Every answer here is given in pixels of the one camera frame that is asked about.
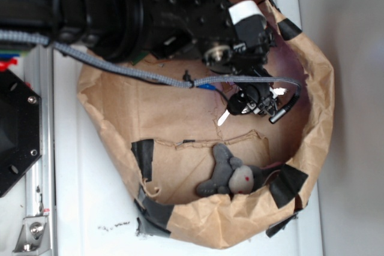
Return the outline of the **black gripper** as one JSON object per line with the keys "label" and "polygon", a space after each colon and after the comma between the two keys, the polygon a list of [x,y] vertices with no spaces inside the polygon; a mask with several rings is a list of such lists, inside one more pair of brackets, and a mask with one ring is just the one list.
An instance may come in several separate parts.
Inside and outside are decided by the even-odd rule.
{"label": "black gripper", "polygon": [[203,63],[218,74],[240,74],[256,77],[250,82],[236,82],[239,91],[227,102],[226,112],[231,115],[270,115],[274,124],[293,107],[293,100],[278,108],[278,94],[273,82],[288,82],[288,77],[272,77],[264,68],[268,53],[275,46],[272,29],[266,17],[252,0],[241,1],[229,8],[229,16],[238,39],[231,44],[222,44],[209,49]]}

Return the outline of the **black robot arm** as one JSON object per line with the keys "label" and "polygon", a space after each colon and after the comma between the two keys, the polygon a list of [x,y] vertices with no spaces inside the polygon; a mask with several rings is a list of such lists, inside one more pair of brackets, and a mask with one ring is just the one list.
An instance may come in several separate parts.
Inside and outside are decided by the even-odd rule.
{"label": "black robot arm", "polygon": [[[276,78],[264,68],[274,36],[253,1],[229,0],[1,0],[1,69],[35,45],[104,71],[158,85],[207,88],[233,82],[239,91],[227,114],[280,120],[300,91],[282,107]],[[214,76],[182,80],[122,68],[143,52],[157,59],[200,60]]]}

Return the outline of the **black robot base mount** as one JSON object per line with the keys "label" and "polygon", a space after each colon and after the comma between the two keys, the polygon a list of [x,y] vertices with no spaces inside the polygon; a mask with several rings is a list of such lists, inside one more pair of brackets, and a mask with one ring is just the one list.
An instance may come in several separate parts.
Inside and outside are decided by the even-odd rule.
{"label": "black robot base mount", "polygon": [[12,71],[1,73],[1,197],[41,156],[40,100]]}

